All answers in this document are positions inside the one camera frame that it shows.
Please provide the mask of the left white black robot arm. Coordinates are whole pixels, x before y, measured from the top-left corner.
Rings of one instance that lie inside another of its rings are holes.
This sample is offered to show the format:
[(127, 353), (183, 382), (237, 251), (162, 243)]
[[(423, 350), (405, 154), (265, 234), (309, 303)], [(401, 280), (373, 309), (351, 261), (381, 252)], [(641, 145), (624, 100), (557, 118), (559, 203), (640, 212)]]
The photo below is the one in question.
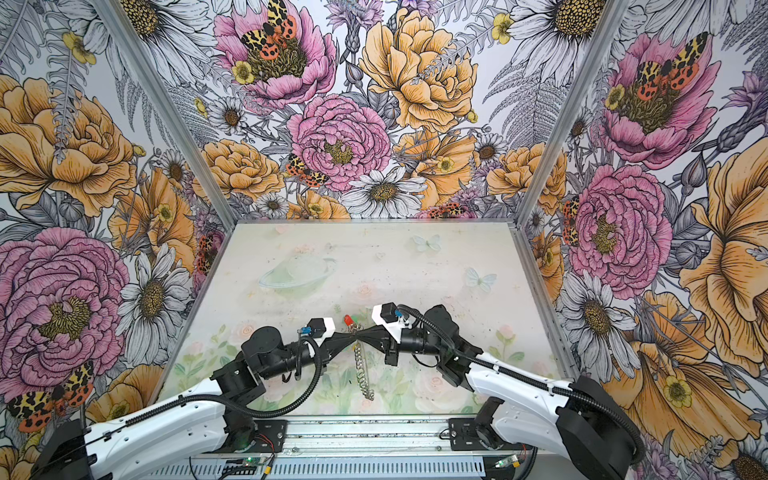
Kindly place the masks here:
[[(73, 420), (61, 426), (31, 469), (33, 479), (132, 479), (197, 453), (215, 451), (233, 433), (255, 430), (296, 410), (314, 392), (324, 368), (354, 334), (338, 333), (332, 320), (316, 318), (286, 344), (272, 326), (258, 328), (235, 359), (210, 378), (153, 407), (90, 428)], [(265, 379), (285, 380), (314, 368), (307, 389), (274, 410), (250, 404), (266, 391)]]

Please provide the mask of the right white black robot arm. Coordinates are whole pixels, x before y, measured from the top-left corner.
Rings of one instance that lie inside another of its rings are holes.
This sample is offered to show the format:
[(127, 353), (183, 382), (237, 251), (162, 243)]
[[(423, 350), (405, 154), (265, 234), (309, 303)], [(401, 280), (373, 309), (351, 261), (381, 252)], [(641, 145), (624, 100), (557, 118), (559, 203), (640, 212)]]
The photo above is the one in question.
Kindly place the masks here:
[(482, 447), (535, 447), (569, 459), (588, 479), (622, 479), (645, 459), (639, 428), (596, 381), (552, 380), (509, 365), (463, 338), (442, 305), (421, 313), (387, 303), (372, 319), (356, 337), (386, 364), (403, 354), (433, 356), (445, 382), (484, 397), (468, 436)]

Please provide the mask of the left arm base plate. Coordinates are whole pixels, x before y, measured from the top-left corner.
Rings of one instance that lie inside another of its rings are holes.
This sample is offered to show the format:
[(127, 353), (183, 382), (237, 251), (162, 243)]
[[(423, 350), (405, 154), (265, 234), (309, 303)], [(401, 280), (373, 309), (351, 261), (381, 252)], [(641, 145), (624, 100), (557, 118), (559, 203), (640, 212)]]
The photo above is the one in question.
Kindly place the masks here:
[(223, 445), (213, 454), (280, 453), (287, 435), (286, 420), (253, 420), (250, 425), (226, 431)]

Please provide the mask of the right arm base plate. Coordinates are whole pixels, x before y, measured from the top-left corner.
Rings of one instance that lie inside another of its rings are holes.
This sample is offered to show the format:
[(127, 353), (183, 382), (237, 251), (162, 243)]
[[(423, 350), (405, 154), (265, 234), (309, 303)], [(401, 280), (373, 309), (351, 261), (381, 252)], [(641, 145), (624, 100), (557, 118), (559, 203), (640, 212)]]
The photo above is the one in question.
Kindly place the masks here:
[(490, 426), (478, 425), (474, 418), (448, 419), (448, 441), (452, 451), (522, 451), (520, 443), (509, 443)]

